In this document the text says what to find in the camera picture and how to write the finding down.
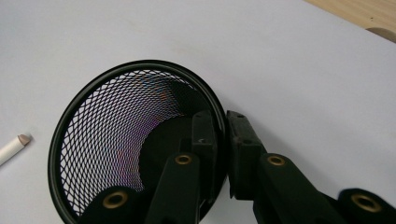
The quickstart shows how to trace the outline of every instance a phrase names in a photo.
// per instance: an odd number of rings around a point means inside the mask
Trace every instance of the pencil holder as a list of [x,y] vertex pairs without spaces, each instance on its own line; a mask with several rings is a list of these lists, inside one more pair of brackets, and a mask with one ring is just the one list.
[[[217,137],[215,197],[226,176],[225,115],[214,92],[174,63],[139,61],[94,79],[64,111],[49,150],[49,189],[65,223],[76,223],[101,191],[155,189],[169,155],[191,138],[192,117],[209,111]],[[203,200],[204,216],[213,200]]]

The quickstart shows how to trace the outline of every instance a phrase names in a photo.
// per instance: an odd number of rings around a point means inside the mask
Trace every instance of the black metal basket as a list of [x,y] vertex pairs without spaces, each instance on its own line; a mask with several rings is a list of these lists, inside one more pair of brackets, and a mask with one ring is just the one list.
[[[218,138],[218,195],[227,166],[225,115],[198,76],[174,63],[139,61],[112,68],[89,83],[64,111],[50,145],[49,189],[64,222],[76,223],[104,189],[155,187],[167,155],[191,134],[189,119],[203,110],[211,112]],[[145,147],[161,126],[162,147]],[[212,203],[202,203],[201,217]]]

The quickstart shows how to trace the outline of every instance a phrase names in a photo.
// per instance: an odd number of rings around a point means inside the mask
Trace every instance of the white table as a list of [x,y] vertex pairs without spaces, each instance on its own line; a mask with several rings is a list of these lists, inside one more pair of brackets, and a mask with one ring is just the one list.
[[[202,77],[266,148],[321,191],[368,189],[396,205],[396,45],[304,1],[1,1],[0,223],[62,223],[47,160],[56,124],[89,81],[160,59]],[[228,184],[203,223],[256,223]]]

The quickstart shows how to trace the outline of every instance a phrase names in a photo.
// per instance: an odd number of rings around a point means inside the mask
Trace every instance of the wooden surface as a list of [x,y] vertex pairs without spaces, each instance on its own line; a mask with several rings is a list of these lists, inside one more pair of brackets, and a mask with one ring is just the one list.
[[393,42],[396,0],[305,0]]

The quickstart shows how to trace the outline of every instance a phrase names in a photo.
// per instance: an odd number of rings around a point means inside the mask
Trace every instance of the white cylindrical stick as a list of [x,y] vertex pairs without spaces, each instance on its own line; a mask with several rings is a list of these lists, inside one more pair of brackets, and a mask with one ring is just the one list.
[[6,162],[9,158],[17,154],[21,149],[23,149],[30,142],[30,137],[20,134],[18,137],[14,138],[4,147],[0,148],[0,165]]

